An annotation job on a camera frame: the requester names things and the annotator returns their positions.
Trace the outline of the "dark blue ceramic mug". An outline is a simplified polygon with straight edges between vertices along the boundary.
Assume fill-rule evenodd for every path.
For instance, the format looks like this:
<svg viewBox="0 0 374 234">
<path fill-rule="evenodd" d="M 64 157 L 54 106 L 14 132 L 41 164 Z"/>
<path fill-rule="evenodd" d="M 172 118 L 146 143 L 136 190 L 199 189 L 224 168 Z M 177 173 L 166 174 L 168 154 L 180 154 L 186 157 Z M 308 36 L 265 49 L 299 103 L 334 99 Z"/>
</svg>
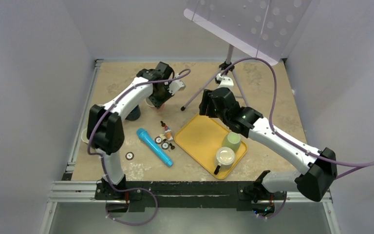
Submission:
<svg viewBox="0 0 374 234">
<path fill-rule="evenodd" d="M 136 121 L 140 118 L 141 116 L 141 110 L 139 105 L 137 105 L 125 118 L 125 120 L 128 121 Z"/>
</svg>

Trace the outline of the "black ceramic mug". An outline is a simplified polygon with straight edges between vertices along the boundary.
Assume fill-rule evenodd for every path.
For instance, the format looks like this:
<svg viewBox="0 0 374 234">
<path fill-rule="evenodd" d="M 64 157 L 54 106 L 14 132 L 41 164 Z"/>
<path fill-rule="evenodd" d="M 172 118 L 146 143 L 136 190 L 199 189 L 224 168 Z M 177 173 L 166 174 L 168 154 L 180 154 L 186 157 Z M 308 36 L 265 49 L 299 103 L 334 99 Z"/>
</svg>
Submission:
<svg viewBox="0 0 374 234">
<path fill-rule="evenodd" d="M 81 141 L 84 142 L 85 144 L 88 144 L 88 143 L 89 143 L 89 139 L 88 139 L 88 137 L 87 137 L 87 128 L 84 128 L 84 129 L 81 131 L 80 139 L 81 139 Z"/>
</svg>

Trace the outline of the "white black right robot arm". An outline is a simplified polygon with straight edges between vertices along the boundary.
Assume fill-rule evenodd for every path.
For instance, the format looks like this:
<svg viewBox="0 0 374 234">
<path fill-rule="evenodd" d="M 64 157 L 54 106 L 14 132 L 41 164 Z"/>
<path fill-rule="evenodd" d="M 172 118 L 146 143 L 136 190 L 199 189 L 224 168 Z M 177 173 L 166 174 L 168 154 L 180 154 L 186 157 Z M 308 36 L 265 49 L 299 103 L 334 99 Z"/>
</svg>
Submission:
<svg viewBox="0 0 374 234">
<path fill-rule="evenodd" d="M 263 171 L 251 187 L 259 198 L 276 192 L 300 192 L 319 202 L 337 177 L 333 150 L 319 150 L 276 128 L 260 112 L 240 106 L 226 87 L 205 89 L 199 114 L 218 118 L 229 130 L 268 147 L 295 167 L 293 172 Z"/>
</svg>

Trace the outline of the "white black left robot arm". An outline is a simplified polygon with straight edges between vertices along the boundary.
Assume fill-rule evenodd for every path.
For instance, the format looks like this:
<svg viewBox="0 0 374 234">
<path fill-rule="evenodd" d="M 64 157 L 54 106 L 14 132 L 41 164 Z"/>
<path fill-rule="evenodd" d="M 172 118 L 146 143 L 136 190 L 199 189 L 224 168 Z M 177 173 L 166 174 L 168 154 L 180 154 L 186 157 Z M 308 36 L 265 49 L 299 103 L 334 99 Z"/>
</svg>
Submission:
<svg viewBox="0 0 374 234">
<path fill-rule="evenodd" d="M 160 108 L 174 96 L 170 85 L 176 84 L 180 78 L 181 75 L 177 75 L 170 65 L 159 62 L 155 68 L 140 70 L 118 96 L 90 108 L 87 153 L 100 158 L 103 170 L 101 180 L 108 184 L 107 194 L 113 199 L 121 199 L 128 191 L 119 155 L 125 141 L 123 122 L 133 120 L 131 114 L 145 99 Z"/>
</svg>

